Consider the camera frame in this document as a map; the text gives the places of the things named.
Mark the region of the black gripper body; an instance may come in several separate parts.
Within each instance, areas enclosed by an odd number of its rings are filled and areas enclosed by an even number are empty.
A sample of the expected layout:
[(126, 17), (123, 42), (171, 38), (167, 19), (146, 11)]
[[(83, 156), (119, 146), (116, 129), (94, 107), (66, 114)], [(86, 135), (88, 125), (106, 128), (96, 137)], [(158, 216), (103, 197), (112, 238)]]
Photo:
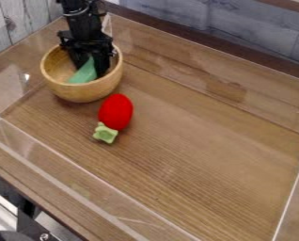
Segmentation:
[(70, 56), (100, 55), (112, 56), (114, 39), (103, 31), (107, 12), (95, 10), (72, 10), (63, 13), (68, 30), (59, 30), (60, 47)]

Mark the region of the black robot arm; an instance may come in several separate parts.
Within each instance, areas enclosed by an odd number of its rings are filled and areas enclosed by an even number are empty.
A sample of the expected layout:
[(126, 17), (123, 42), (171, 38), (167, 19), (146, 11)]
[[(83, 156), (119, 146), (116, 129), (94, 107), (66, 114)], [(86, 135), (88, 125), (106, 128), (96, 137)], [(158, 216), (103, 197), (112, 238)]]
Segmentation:
[(63, 16), (70, 29), (60, 30), (60, 47), (68, 52), (78, 69), (91, 63), (96, 77), (102, 77), (111, 68), (115, 54), (114, 39), (102, 28), (100, 18), (107, 10), (100, 10), (103, 0), (56, 0), (63, 7)]

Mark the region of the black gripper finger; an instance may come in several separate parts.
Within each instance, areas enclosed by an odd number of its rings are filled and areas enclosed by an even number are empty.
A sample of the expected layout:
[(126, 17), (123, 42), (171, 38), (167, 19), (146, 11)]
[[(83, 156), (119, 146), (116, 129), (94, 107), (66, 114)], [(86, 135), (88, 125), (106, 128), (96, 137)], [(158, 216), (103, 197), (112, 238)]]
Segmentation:
[(70, 51), (70, 56), (71, 56), (71, 59), (74, 61), (75, 67), (78, 69), (82, 68), (82, 66), (86, 64), (86, 62), (90, 59), (90, 56), (86, 53), (79, 53), (75, 50)]
[(111, 59), (110, 56), (103, 53), (92, 53), (92, 56), (95, 59), (96, 75), (102, 77), (111, 67)]

